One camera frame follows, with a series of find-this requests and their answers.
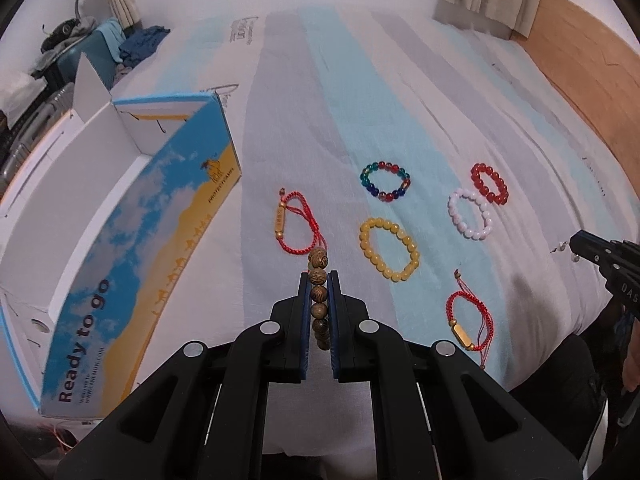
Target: blue towel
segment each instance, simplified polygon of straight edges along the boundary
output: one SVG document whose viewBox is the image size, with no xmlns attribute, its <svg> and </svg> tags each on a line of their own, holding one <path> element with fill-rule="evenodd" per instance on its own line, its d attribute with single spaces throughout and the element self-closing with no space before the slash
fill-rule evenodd
<svg viewBox="0 0 640 480">
<path fill-rule="evenodd" d="M 104 20 L 96 30 L 99 30 L 104 36 L 104 41 L 107 43 L 107 47 L 109 47 L 109 52 L 113 60 L 116 63 L 122 63 L 119 48 L 127 38 L 124 36 L 118 19 L 109 18 L 108 20 Z"/>
<path fill-rule="evenodd" d="M 134 32 L 120 45 L 123 65 L 132 68 L 139 65 L 156 51 L 169 32 L 171 31 L 168 28 L 159 25 Z"/>
</svg>

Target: yellow bead bracelet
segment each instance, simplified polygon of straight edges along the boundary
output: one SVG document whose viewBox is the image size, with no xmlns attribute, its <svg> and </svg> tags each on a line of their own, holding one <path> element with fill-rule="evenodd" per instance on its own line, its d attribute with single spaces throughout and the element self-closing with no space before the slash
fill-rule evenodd
<svg viewBox="0 0 640 480">
<path fill-rule="evenodd" d="M 382 228 L 387 231 L 391 231 L 395 234 L 409 251 L 409 264 L 401 272 L 395 272 L 393 269 L 386 266 L 386 263 L 382 260 L 382 257 L 371 248 L 369 241 L 369 231 L 374 227 Z M 391 220 L 385 220 L 384 218 L 369 218 L 363 222 L 360 226 L 360 248 L 364 251 L 364 255 L 371 260 L 371 263 L 376 267 L 382 275 L 392 280 L 393 282 L 399 282 L 409 279 L 412 272 L 420 265 L 420 253 L 418 247 L 412 240 L 412 238 L 403 231 L 398 224 L 394 224 Z"/>
</svg>

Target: wooden floor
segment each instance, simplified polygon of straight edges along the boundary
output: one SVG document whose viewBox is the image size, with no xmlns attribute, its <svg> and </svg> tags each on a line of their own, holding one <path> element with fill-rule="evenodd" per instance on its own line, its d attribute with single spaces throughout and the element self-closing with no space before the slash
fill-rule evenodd
<svg viewBox="0 0 640 480">
<path fill-rule="evenodd" d="M 640 196 L 640 56 L 568 0 L 540 0 L 523 46 L 607 144 Z"/>
</svg>

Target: red wire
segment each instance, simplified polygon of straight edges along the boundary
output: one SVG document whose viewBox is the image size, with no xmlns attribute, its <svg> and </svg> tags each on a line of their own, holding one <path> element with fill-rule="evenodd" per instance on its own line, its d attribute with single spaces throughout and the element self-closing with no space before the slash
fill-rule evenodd
<svg viewBox="0 0 640 480">
<path fill-rule="evenodd" d="M 291 191 L 287 196 L 284 196 L 284 188 L 280 190 L 280 200 L 282 202 L 286 204 L 292 198 L 297 198 L 300 201 L 300 203 L 302 204 L 302 209 L 287 205 L 286 206 L 287 210 L 291 211 L 292 213 L 295 213 L 296 215 L 302 216 L 302 218 L 304 218 L 306 222 L 308 222 L 309 227 L 311 228 L 311 232 L 314 234 L 314 239 L 311 242 L 311 245 L 309 245 L 309 247 L 305 249 L 293 249 L 289 247 L 286 243 L 284 243 L 284 236 L 283 236 L 278 240 L 280 243 L 280 246 L 282 247 L 283 250 L 287 251 L 287 253 L 296 254 L 298 256 L 300 256 L 301 254 L 307 254 L 311 252 L 311 249 L 313 249 L 316 246 L 321 246 L 326 249 L 327 248 L 326 240 L 324 240 L 324 237 L 320 233 L 320 226 L 318 225 L 318 222 L 316 222 L 316 219 L 314 218 L 314 214 L 312 213 L 308 203 L 306 203 L 306 199 L 302 195 L 302 193 L 300 193 L 299 191 Z"/>
<path fill-rule="evenodd" d="M 473 348 L 473 352 L 480 352 L 480 367 L 484 368 L 486 364 L 486 360 L 489 357 L 489 348 L 491 347 L 491 342 L 494 340 L 494 318 L 491 316 L 491 313 L 487 309 L 486 305 L 478 300 L 476 295 L 471 291 L 471 289 L 467 286 L 467 284 L 460 277 L 460 273 L 456 269 L 454 273 L 457 276 L 456 281 L 458 282 L 458 286 L 461 290 L 457 290 L 453 294 L 449 296 L 446 304 L 446 313 L 447 320 L 451 321 L 454 319 L 453 317 L 453 302 L 456 298 L 464 298 L 470 303 L 473 303 L 480 315 L 482 316 L 482 323 L 480 324 L 480 330 L 478 331 L 478 344 L 476 344 L 475 348 Z M 482 334 L 486 330 L 486 337 L 484 341 L 480 341 Z"/>
</svg>

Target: bed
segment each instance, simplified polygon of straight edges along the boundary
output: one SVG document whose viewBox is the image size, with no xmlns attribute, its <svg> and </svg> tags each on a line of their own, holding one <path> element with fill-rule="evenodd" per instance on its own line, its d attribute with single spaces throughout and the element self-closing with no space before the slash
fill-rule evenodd
<svg viewBox="0 0 640 480">
<path fill-rule="evenodd" d="M 281 187 L 307 198 L 343 293 L 407 340 L 452 339 L 444 306 L 459 269 L 492 313 L 487 372 L 507 389 L 609 299 L 597 269 L 558 245 L 579 229 L 638 240 L 639 201 L 622 168 L 514 42 L 416 12 L 360 7 L 219 16 L 174 28 L 112 93 L 184 91 L 220 96 L 242 178 L 178 281 L 138 383 L 185 341 L 233 340 L 295 295 L 306 256 L 285 253 L 274 238 Z M 411 174 L 407 194 L 391 204 L 358 178 L 377 160 Z M 499 171 L 510 192 L 506 205 L 492 206 L 484 241 L 463 237 L 447 212 L 450 193 L 472 187 L 476 162 Z M 381 173 L 376 184 L 392 189 L 397 177 Z M 460 211 L 479 221 L 476 208 Z M 363 256 L 358 232 L 369 217 L 397 222 L 416 241 L 421 264 L 406 282 L 384 279 Z M 378 252 L 401 269 L 402 244 L 377 234 Z M 310 238 L 303 219 L 287 219 L 290 246 Z M 469 304 L 456 304 L 456 318 L 479 325 Z M 309 359 L 305 383 L 270 388 L 264 452 L 324 456 L 344 472 L 371 473 L 368 388 L 335 383 L 328 353 L 315 345 Z"/>
</svg>

